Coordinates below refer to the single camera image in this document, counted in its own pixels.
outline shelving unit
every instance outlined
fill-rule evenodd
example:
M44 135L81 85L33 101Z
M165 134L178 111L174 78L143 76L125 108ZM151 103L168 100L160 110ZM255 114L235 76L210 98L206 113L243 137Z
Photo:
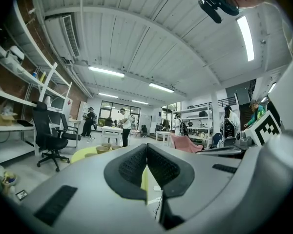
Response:
M174 114L187 114L187 113L193 113L193 112L200 112L200 111L205 111L207 112L206 117L182 117L182 120L185 122L186 120L207 120L208 123L209 120L212 120L212 108L210 106L203 106L203 107L196 107L196 108L189 108L189 109L185 109L185 110L180 110L180 111L175 111L173 112ZM210 135L210 130L212 129L211 125L210 127L188 127L188 129L199 129L199 130L206 130L208 132L208 138L202 138L199 137L197 135L189 135L189 138L192 139L199 139L199 140L204 140L207 142L207 148L209 147L209 145L211 144L211 137Z
M52 105L52 107L48 107L48 111L55 113L63 112L65 107L65 100L67 99L72 83L68 83L56 71L56 68L58 66L56 62L54 64L51 64L49 60L46 58L46 56L44 56L41 49L38 47L33 37L31 36L29 30L27 29L27 26L21 16L16 0L14 0L13 2L13 8L7 17L5 27L12 40L15 42L18 48L22 52L24 52L25 56L36 67L40 67L42 72L46 72L46 78L44 78L44 82L39 81L38 78L34 77L33 74L25 70L21 66L21 64L16 59L14 59L10 51L4 50L1 46L0 65L6 68L9 72L19 77L20 79L22 79L23 81L27 82L28 84L33 84L33 86L36 87L40 92L38 101L43 101L46 95L63 100L62 103L56 101L55 106L57 107L54 107L54 105ZM56 86L67 86L67 91L64 94L56 92L54 89L48 87L50 81L53 81L56 84ZM23 104L24 106L37 106L35 103L10 95L2 90L0 90L0 97ZM51 128L58 128L60 127L60 122L50 123L49 125ZM14 122L11 126L0 126L0 132L32 130L34 130L34 136L36 136L36 129L34 126L24 127L16 122ZM35 147L32 147L23 140L7 140L4 143L0 143L0 163L21 156L31 151L35 151L35 155L38 156L39 148L36 145L35 141L34 145Z

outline staircase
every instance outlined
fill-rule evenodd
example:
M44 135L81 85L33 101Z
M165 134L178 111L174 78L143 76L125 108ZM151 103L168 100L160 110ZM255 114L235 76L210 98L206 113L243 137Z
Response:
M252 110L249 108L249 103L239 105L240 106L240 119L241 119L241 130L244 130L244 124L248 123L252 117Z

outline man in black clothing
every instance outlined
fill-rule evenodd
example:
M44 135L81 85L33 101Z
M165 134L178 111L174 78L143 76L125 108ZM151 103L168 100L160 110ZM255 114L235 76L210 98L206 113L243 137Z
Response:
M271 114L274 117L275 121L277 122L278 126L281 127L280 116L279 116L276 108L274 107L273 103L270 101L269 96L267 96L267 97L268 97L267 110L269 110L271 112Z
M92 126L93 121L94 121L93 108L89 107L88 111L89 111L89 113L85 117L86 122L84 123L83 133L81 134L81 136L83 136L83 137L85 137L85 136L89 137L90 136L90 134L91 134L91 126Z

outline person wearing cap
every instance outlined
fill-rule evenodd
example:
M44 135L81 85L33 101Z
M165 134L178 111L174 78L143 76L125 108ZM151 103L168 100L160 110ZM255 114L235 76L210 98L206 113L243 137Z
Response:
M130 114L124 108L119 111L124 118L121 120L123 125L123 147L128 146L128 135L131 130Z
M244 127L247 128L251 126L255 121L261 118L265 114L265 109L263 106L259 105L256 100L251 100L250 107L253 111L252 118L249 120L248 123L244 124Z
M83 127L83 133L81 134L81 136L83 137L90 137L91 134L91 126L93 124L94 121L94 112L93 112L93 108L89 107L88 108L88 114L85 117L86 122L84 123L84 127Z

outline fluorescent light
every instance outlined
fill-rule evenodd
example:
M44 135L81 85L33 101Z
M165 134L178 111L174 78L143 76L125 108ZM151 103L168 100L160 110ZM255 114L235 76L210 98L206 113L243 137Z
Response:
M99 95L101 95L101 96L108 96L108 97L113 97L113 98L118 98L118 96L111 96L111 95L102 94L102 93L99 93Z
M268 94L274 89L275 85L276 85L276 83L274 82L274 83L272 84L272 87L271 87L270 90L268 91Z
M162 89L162 90L164 90L164 91L166 91L166 92L169 92L169 93L173 93L173 92L174 92L174 91L171 90L171 89L168 89L168 88L165 88L165 87L162 87L162 86L156 85L156 84L154 84L154 83L150 83L149 86L154 87L154 88L158 88L158 89Z
M132 100L132 102L136 102L136 103L141 103L141 104L145 104L145 105L148 105L148 103L146 103L146 102L142 102L142 101L137 101L137 100Z
M237 22L240 26L240 29L244 38L246 52L248 54L248 60L249 61L254 60L253 41L252 41L252 36L251 36L251 31L250 31L248 21L246 20L246 17L243 16L239 18Z
M88 69L92 70L92 71L95 71L95 72L105 73L105 74L119 76L119 77L124 77L125 76L122 73L117 73L117 72L109 71L109 70L102 69L102 68L95 68L95 67L88 66Z

